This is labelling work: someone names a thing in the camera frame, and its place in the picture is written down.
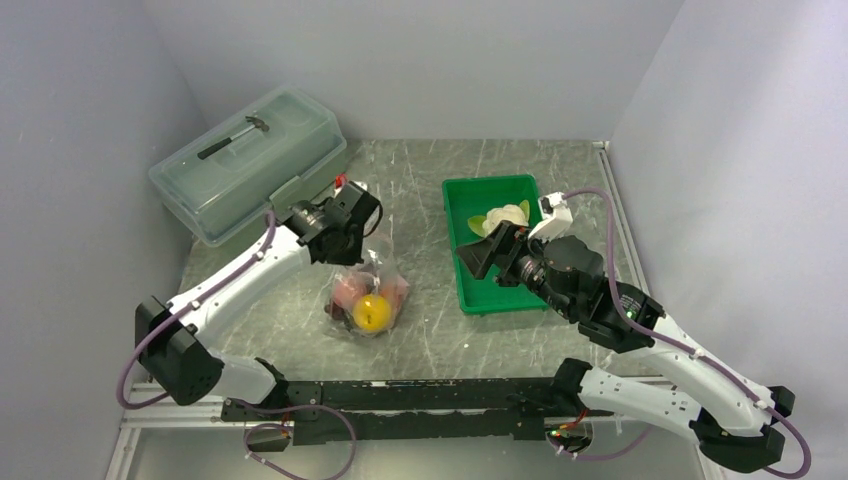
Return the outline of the white cauliflower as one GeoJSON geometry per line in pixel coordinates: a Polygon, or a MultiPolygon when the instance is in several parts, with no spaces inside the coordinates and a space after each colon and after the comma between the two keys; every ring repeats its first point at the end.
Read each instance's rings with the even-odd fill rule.
{"type": "Polygon", "coordinates": [[[478,237],[490,235],[501,222],[509,222],[521,227],[529,225],[530,203],[522,200],[518,204],[507,204],[489,210],[485,215],[475,215],[467,220],[469,229],[478,237]]]}

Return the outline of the pink peach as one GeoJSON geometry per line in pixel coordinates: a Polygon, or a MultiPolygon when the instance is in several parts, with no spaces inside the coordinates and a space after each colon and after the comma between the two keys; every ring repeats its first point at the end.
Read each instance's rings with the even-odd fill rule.
{"type": "Polygon", "coordinates": [[[368,293],[367,282],[358,273],[338,278],[332,289],[331,300],[337,306],[351,310],[357,301],[368,293]]]}

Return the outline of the clear zip top bag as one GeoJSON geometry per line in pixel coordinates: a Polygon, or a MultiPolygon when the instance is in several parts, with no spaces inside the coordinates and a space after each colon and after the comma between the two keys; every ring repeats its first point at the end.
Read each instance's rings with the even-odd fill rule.
{"type": "Polygon", "coordinates": [[[392,254],[369,249],[362,262],[334,269],[324,312],[336,328],[376,337],[395,326],[410,288],[392,254]]]}

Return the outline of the red orange mango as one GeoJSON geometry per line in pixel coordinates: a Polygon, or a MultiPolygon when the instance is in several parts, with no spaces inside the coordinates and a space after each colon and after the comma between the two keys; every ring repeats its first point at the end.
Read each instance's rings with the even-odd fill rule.
{"type": "Polygon", "coordinates": [[[409,293],[409,283],[402,276],[395,276],[381,282],[379,295],[397,310],[406,300],[409,293]]]}

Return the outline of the orange fruit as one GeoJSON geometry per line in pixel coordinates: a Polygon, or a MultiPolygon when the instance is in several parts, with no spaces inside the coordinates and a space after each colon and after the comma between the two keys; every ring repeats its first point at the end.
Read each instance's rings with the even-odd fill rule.
{"type": "Polygon", "coordinates": [[[362,332],[377,334],[391,327],[392,307],[380,295],[362,296],[351,312],[354,325],[362,332]]]}

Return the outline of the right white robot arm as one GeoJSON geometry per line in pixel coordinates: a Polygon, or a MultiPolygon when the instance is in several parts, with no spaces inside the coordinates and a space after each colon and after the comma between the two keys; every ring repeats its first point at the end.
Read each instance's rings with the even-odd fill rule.
{"type": "Polygon", "coordinates": [[[564,236],[541,242],[525,228],[503,222],[455,253],[474,279],[495,268],[497,285],[525,287],[592,343],[643,362],[676,387],[626,380],[567,358],[549,387],[560,413],[604,410],[629,416],[679,435],[739,473],[772,471],[781,460],[785,437],[774,425],[790,415],[793,393],[759,385],[713,359],[656,300],[612,281],[603,257],[581,240],[564,236]]]}

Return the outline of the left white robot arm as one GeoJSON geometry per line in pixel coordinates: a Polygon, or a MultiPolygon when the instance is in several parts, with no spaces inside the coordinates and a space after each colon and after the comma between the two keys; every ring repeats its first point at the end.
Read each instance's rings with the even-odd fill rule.
{"type": "Polygon", "coordinates": [[[170,300],[151,297],[135,310],[139,363],[162,387],[157,397],[132,402],[123,373],[116,396],[126,409],[166,398],[180,406],[208,395],[230,398],[272,420],[289,406],[289,383],[269,361],[224,354],[216,338],[268,288],[315,263],[353,266],[383,216],[380,200],[360,182],[346,181],[318,203],[298,201],[284,213],[269,210],[265,230],[234,260],[170,300]]]}

